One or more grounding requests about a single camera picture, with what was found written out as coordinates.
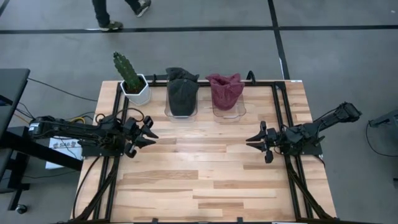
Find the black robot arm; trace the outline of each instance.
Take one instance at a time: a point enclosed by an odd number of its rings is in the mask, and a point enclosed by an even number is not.
[[[137,120],[129,118],[122,124],[119,118],[111,115],[105,116],[94,126],[43,116],[30,122],[29,135],[32,139],[52,138],[54,136],[75,138],[79,139],[78,144],[82,148],[90,146],[110,151],[117,150],[120,147],[120,142],[127,140],[131,143],[126,145],[124,152],[127,156],[134,157],[136,155],[135,147],[142,148],[156,143],[144,138],[143,135],[158,138],[150,130],[154,123],[150,116],[146,116],[143,123],[140,128]]]
[[[274,128],[267,129],[265,121],[261,121],[259,134],[246,141],[250,142],[247,143],[248,146],[266,152],[266,163],[271,163],[273,160],[271,147],[279,147],[281,153],[295,156],[301,153],[305,146],[317,145],[324,138],[319,137],[320,131],[337,123],[355,122],[361,115],[362,113],[353,104],[344,102],[312,123],[299,124],[289,128],[281,127],[282,131],[278,133]]]

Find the maroon cloth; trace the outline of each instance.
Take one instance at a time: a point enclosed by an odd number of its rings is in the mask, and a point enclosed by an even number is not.
[[[242,94],[244,83],[239,73],[230,77],[211,74],[206,77],[210,81],[211,99],[220,110],[231,109]]]

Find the person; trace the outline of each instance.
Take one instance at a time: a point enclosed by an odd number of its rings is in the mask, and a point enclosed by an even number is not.
[[[134,11],[137,17],[141,17],[149,8],[150,0],[125,0]],[[123,23],[112,21],[106,11],[106,0],[92,0],[94,5],[95,17],[97,18],[99,29],[106,32],[123,28]]]

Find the cactus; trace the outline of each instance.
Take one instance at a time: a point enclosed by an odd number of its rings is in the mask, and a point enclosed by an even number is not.
[[[142,90],[143,83],[139,79],[130,61],[121,53],[115,52],[113,53],[113,62],[115,68],[126,82],[127,89],[132,93],[139,93]]]

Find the wooden tabletop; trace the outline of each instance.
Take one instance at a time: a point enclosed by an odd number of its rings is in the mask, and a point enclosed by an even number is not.
[[[96,114],[112,113],[117,84],[103,82]],[[286,87],[294,123],[311,122],[303,83],[286,81]],[[164,113],[165,87],[153,87],[151,92],[150,103],[136,108],[152,117],[152,131],[160,139],[141,149],[133,159],[122,156],[112,222],[150,222],[152,218],[160,222],[234,222],[236,217],[245,221],[295,220],[283,157],[274,153],[274,161],[265,164],[260,151],[245,145],[245,139],[259,132],[260,121],[277,129],[271,87],[245,87],[247,113],[234,124],[214,122],[207,87],[199,89],[193,123],[170,122]],[[284,111],[281,93],[279,96]],[[135,111],[129,111],[128,116],[139,118]],[[80,181],[93,160],[85,159]],[[309,191],[327,213],[335,216],[323,164],[313,156],[302,156],[302,160]],[[102,158],[83,184],[77,214],[96,193],[101,166]],[[305,217],[299,190],[298,196]],[[104,217],[105,202],[100,217]]]

